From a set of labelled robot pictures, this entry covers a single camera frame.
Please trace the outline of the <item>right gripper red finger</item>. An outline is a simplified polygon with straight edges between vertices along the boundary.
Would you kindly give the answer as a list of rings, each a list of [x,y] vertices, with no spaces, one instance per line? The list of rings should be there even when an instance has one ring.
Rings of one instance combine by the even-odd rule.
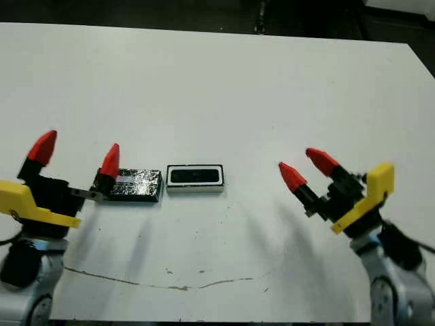
[[[307,185],[307,180],[295,168],[283,162],[280,162],[278,167],[288,189],[304,207],[312,207],[316,202],[316,194]]]
[[[325,151],[309,147],[305,153],[314,166],[323,175],[331,178],[333,182],[345,182],[349,180],[350,174]]]

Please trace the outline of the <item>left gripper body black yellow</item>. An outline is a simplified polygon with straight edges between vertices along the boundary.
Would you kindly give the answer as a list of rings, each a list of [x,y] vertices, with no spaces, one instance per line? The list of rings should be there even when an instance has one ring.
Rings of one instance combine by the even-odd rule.
[[[1,213],[39,234],[60,237],[69,228],[78,228],[81,220],[76,215],[85,200],[99,202],[101,194],[41,176],[26,184],[1,181]]]

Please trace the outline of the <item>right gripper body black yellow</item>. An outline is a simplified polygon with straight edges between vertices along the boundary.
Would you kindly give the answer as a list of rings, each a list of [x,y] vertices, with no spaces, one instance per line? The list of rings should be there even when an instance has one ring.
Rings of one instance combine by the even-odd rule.
[[[335,166],[325,196],[306,205],[308,216],[318,214],[332,222],[335,234],[356,238],[381,223],[380,206],[394,192],[394,165],[386,162],[363,176]]]

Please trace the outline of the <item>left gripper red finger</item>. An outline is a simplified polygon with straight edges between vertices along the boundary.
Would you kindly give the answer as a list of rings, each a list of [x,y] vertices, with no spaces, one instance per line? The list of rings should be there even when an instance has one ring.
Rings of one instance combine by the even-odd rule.
[[[119,173],[120,164],[120,146],[114,143],[105,156],[102,167],[97,171],[92,184],[91,190],[103,194],[110,195],[113,186],[116,183],[116,178]]]
[[[28,181],[40,174],[42,168],[48,165],[52,157],[56,138],[56,130],[50,130],[38,138],[24,160],[17,176],[18,179]]]

